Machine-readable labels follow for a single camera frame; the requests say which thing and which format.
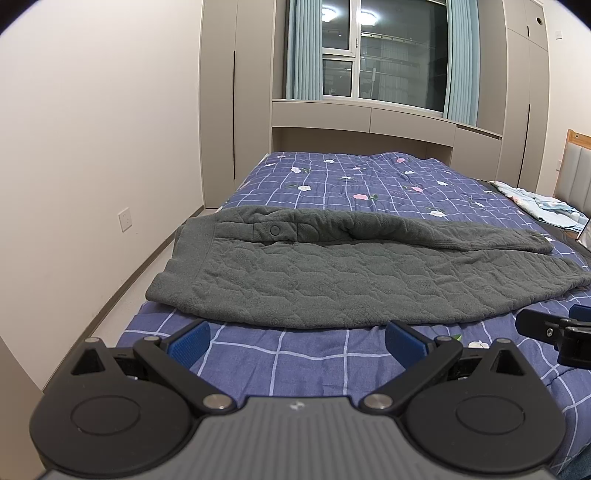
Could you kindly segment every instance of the wardrobe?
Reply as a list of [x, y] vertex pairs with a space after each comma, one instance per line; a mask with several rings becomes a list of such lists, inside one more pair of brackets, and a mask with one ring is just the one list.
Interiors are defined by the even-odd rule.
[[204, 2], [199, 134], [207, 208], [219, 207], [270, 152], [276, 7], [275, 0]]
[[507, 39], [505, 128], [496, 179], [537, 188], [548, 124], [550, 65], [542, 6], [504, 0]]

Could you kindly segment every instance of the light blue curtain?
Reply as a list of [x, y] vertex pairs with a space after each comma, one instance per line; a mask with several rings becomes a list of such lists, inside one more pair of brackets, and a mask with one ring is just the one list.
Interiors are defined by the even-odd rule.
[[322, 99], [322, 0], [290, 1], [285, 90], [289, 99]]
[[447, 0], [449, 57], [443, 118], [476, 125], [480, 91], [477, 0]]

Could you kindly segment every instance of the window frame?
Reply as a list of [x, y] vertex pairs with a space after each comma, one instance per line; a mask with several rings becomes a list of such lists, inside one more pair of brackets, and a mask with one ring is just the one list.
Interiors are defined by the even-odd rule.
[[[447, 0], [425, 0], [434, 4], [446, 6]], [[338, 101], [355, 101], [364, 102], [375, 106], [390, 106], [393, 109], [410, 109], [421, 112], [421, 115], [432, 116], [435, 118], [443, 118], [443, 112], [438, 110], [431, 110], [429, 108], [422, 108], [414, 105], [407, 105], [406, 103], [386, 102], [385, 100], [374, 100], [371, 98], [359, 97], [359, 83], [361, 81], [361, 24], [359, 23], [359, 14], [361, 13], [361, 0], [349, 0], [349, 50], [339, 48], [324, 48], [322, 47], [322, 60], [342, 60], [351, 61], [351, 96], [345, 97], [340, 95], [322, 95], [323, 100], [338, 100]], [[447, 69], [449, 71], [450, 56], [447, 57]], [[449, 89], [449, 81], [446, 82], [446, 89]]]
[[356, 28], [358, 11], [361, 11], [361, 0], [349, 0], [349, 49], [322, 47], [322, 58], [324, 58], [324, 55], [355, 57], [356, 50], [358, 50], [357, 45], [359, 44], [358, 29]]

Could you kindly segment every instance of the floor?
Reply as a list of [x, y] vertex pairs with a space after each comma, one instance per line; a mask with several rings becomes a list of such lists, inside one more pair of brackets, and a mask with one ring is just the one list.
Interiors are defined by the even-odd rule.
[[[200, 215], [210, 215], [215, 209], [205, 209]], [[154, 277], [164, 270], [166, 262], [173, 254], [173, 245], [170, 244], [139, 276], [120, 301], [108, 313], [94, 336], [103, 339], [106, 346], [115, 346], [119, 337], [129, 325], [133, 316], [146, 301], [145, 292], [152, 283]]]

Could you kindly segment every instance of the wall outlet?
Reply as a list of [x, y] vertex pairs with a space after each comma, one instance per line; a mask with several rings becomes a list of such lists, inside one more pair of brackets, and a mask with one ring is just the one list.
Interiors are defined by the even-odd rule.
[[119, 223], [121, 224], [122, 232], [125, 232], [131, 226], [131, 212], [129, 211], [129, 207], [119, 213]]

